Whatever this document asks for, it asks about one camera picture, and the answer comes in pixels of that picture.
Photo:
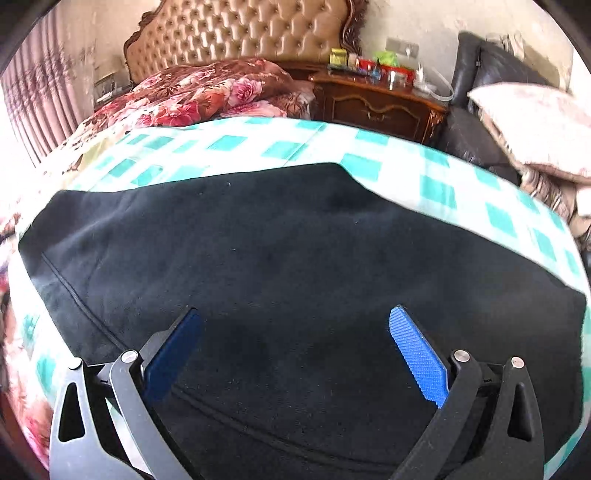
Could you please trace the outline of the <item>black pants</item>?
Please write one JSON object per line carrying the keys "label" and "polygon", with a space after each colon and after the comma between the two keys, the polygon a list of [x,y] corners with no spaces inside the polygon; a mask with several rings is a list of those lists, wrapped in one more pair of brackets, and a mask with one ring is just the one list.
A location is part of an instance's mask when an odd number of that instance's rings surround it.
{"label": "black pants", "polygon": [[19,244],[69,350],[112,360],[188,306],[204,333],[157,410],[207,479],[385,479],[435,405],[391,338],[524,359],[554,455],[582,418],[583,294],[363,188],[337,164],[61,191]]}

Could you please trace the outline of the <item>teal white checkered cloth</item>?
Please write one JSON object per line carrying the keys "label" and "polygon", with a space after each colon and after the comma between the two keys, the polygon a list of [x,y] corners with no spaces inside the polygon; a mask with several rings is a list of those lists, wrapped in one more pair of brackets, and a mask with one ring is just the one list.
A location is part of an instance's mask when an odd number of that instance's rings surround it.
{"label": "teal white checkered cloth", "polygon": [[[373,192],[514,250],[586,296],[582,420],[545,467],[545,479],[590,479],[590,286],[567,224],[508,181],[420,144],[320,121],[235,117],[105,137],[77,171],[46,172],[21,202],[17,239],[60,189],[110,192],[217,174],[331,162]],[[19,254],[8,264],[16,320],[8,343],[9,392],[25,438],[48,466],[49,410],[72,358]]]}

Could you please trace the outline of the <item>brown patterned folded blanket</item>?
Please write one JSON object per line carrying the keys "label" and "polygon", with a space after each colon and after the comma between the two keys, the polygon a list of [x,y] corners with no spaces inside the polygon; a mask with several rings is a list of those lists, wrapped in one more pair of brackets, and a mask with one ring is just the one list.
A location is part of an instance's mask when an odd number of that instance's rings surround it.
{"label": "brown patterned folded blanket", "polygon": [[566,221],[573,237],[582,250],[590,247],[590,217],[580,216],[576,206],[576,187],[573,182],[553,179],[532,167],[520,164],[509,148],[500,130],[483,111],[478,113],[481,123],[509,160],[509,164],[521,177],[520,188],[531,197],[541,201],[560,218]]}

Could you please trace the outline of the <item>pink floral pillow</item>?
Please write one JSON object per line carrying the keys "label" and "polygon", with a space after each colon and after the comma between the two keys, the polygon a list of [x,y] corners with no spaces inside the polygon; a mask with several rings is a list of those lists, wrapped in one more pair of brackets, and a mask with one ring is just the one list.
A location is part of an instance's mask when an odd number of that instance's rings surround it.
{"label": "pink floral pillow", "polygon": [[505,141],[518,166],[590,183],[590,111],[553,87],[496,83],[468,93]]}

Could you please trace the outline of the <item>dark wooden nightstand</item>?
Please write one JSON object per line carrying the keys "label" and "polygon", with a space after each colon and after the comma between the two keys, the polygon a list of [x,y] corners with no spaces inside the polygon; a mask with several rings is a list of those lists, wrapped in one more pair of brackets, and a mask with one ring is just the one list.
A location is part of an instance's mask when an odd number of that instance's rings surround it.
{"label": "dark wooden nightstand", "polygon": [[430,145],[449,107],[410,87],[393,88],[366,76],[332,72],[321,64],[280,62],[295,80],[314,84],[311,118]]}

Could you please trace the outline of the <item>pink curtain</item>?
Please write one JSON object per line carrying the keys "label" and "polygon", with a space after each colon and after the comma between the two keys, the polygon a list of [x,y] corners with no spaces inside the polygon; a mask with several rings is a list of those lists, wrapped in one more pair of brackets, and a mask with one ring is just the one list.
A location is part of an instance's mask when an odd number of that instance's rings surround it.
{"label": "pink curtain", "polygon": [[55,7],[36,23],[1,75],[8,120],[35,165],[60,146],[81,120],[74,59],[65,49],[61,13]]}

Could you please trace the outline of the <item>far side bedside table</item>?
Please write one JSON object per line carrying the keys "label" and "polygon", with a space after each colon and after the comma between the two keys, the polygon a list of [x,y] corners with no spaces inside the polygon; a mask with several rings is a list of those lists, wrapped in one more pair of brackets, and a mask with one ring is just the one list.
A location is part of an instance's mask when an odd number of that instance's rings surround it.
{"label": "far side bedside table", "polygon": [[131,89],[128,72],[121,69],[109,73],[94,83],[93,108],[98,110],[115,98],[127,93]]}

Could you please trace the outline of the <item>round metal tin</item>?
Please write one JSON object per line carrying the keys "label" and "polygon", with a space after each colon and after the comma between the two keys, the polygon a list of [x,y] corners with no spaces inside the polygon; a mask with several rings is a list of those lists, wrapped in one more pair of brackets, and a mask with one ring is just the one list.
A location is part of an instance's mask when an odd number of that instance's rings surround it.
{"label": "round metal tin", "polygon": [[391,71],[388,76],[388,87],[390,90],[408,87],[408,74],[401,71]]}

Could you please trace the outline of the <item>floral red pink quilt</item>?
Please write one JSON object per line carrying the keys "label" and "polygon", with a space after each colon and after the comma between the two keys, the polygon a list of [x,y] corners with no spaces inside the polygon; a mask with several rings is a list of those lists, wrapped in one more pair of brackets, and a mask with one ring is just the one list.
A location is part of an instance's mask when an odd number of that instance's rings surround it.
{"label": "floral red pink quilt", "polygon": [[[140,82],[81,122],[58,147],[64,180],[135,128],[187,127],[233,117],[311,119],[318,109],[311,82],[297,80],[263,59],[217,61],[206,66],[177,65]],[[1,378],[2,405],[11,412],[12,435],[23,443],[43,469],[49,465],[52,408],[38,380],[26,374],[27,355],[16,337],[10,302],[8,267],[16,257],[17,227],[22,202],[1,215]]]}

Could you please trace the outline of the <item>beige hanging bag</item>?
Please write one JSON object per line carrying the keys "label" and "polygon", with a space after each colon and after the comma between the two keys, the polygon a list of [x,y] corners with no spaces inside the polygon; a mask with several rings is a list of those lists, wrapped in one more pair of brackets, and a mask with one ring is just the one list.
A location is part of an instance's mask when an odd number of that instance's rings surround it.
{"label": "beige hanging bag", "polygon": [[513,54],[525,65],[544,77],[552,86],[559,89],[563,87],[560,70],[547,56],[532,47],[520,32],[503,35],[487,34],[485,39]]}

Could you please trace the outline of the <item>green crumpled bag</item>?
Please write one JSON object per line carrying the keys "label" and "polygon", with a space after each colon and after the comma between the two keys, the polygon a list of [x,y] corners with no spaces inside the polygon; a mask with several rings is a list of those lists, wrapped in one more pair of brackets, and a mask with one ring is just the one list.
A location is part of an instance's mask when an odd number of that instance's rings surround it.
{"label": "green crumpled bag", "polygon": [[392,68],[398,68],[400,66],[400,61],[397,53],[391,50],[381,50],[375,52],[374,60],[381,66]]}

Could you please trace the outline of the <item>yellow lidded jar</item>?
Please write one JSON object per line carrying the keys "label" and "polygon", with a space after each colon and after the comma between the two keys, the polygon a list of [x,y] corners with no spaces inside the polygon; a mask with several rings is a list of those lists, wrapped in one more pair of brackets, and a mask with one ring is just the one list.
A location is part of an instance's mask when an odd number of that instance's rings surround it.
{"label": "yellow lidded jar", "polygon": [[332,48],[329,54],[329,65],[337,68],[345,68],[348,66],[349,53],[346,49]]}

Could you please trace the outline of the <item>tufted tan leather headboard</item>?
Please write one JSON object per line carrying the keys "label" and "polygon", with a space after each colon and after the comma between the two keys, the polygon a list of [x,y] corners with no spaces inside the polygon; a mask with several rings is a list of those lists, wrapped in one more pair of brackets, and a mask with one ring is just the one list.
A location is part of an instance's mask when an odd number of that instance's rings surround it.
{"label": "tufted tan leather headboard", "polygon": [[332,49],[362,53],[363,0],[168,0],[142,15],[124,43],[136,85],[172,65],[259,57],[291,77],[325,68]]}

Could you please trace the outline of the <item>wall power outlet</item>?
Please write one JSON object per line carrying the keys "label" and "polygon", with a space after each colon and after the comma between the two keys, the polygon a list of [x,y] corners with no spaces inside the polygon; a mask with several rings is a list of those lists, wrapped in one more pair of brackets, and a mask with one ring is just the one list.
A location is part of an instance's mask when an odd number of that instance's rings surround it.
{"label": "wall power outlet", "polygon": [[392,37],[387,38],[386,49],[404,58],[417,58],[420,51],[420,47],[417,43]]}

